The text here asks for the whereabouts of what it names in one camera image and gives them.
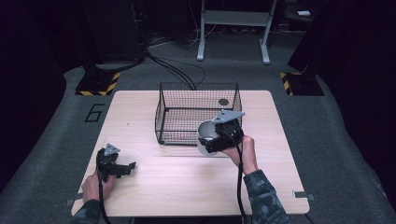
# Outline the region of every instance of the wire cage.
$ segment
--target wire cage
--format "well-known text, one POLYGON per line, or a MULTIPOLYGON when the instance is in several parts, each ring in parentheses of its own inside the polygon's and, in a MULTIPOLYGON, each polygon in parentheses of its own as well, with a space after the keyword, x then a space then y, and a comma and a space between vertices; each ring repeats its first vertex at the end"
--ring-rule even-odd
MULTIPOLYGON (((242 111, 236 83, 182 82, 160 84, 160 101, 155 116, 159 144, 196 146, 198 126, 213 119, 221 109, 242 111)), ((242 118, 238 119, 242 127, 242 118)))

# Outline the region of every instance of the wooden table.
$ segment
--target wooden table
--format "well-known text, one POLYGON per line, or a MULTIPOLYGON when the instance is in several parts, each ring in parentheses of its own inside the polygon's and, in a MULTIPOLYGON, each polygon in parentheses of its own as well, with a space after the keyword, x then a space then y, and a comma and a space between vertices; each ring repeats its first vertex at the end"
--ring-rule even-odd
MULTIPOLYGON (((242 128, 256 143, 259 167, 276 188, 288 214, 305 214, 309 204, 269 91, 240 91, 242 128)), ((93 150, 84 179, 95 170, 106 143, 120 148, 117 164, 136 161, 131 175, 117 179, 105 202, 110 217, 239 216, 237 167, 222 153, 205 157, 197 147, 164 146, 154 132, 158 91, 117 91, 93 150)), ((246 188, 242 198, 251 214, 246 188)), ((72 214, 83 205, 75 201, 72 214)))

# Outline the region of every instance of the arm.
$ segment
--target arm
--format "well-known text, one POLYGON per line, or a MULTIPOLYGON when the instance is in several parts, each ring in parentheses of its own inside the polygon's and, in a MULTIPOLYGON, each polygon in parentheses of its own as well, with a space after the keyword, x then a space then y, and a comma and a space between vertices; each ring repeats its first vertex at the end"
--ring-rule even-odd
MULTIPOLYGON (((114 185, 115 176, 111 175, 107 182, 102 182, 103 197, 106 199, 114 185)), ((81 186, 83 191, 82 200, 84 205, 70 219, 69 224, 97 224, 101 216, 99 202, 99 179, 97 173, 93 173, 81 186)))
MULTIPOLYGON (((258 168, 254 139, 245 135, 240 148, 243 150, 244 181, 253 213, 253 223, 288 223, 289 218, 276 196, 276 190, 264 175, 264 172, 258 168)), ((222 152, 238 166, 239 155, 235 147, 224 149, 222 152)))

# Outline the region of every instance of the hand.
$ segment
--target hand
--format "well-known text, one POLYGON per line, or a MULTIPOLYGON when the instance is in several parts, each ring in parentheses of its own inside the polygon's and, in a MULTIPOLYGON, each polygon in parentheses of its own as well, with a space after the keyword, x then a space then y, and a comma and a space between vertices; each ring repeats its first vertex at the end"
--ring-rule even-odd
MULTIPOLYGON (((256 161, 256 152, 254 150, 254 139, 248 135, 245 135, 242 139, 242 143, 239 144, 239 148, 242 150, 242 163, 244 163, 244 174, 248 175, 259 168, 256 161)), ((236 166, 239 166, 239 154, 236 147, 229 147, 221 151, 231 158, 236 166)))
MULTIPOLYGON (((114 185, 114 180, 116 177, 114 175, 110 175, 108 177, 107 182, 105 183, 102 181, 103 185, 103 198, 104 200, 108 197, 110 194, 111 189, 113 188, 114 185)), ((87 202, 91 199, 95 199, 97 201, 100 201, 99 198, 99 180, 98 180, 98 174, 95 171, 93 175, 90 175, 85 179, 85 182, 81 185, 82 191, 83 191, 83 196, 82 200, 83 202, 87 202)))

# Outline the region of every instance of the white metal shelf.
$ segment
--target white metal shelf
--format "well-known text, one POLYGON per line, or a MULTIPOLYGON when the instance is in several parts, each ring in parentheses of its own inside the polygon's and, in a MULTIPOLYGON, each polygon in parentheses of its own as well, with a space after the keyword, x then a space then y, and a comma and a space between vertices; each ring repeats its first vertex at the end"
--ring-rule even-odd
POLYGON ((205 10, 205 0, 202 0, 201 40, 198 48, 197 60, 202 61, 204 59, 206 24, 246 25, 265 27, 263 37, 260 39, 260 49, 262 51, 262 61, 264 64, 269 64, 270 58, 266 42, 274 16, 275 6, 276 0, 273 0, 269 12, 205 10))

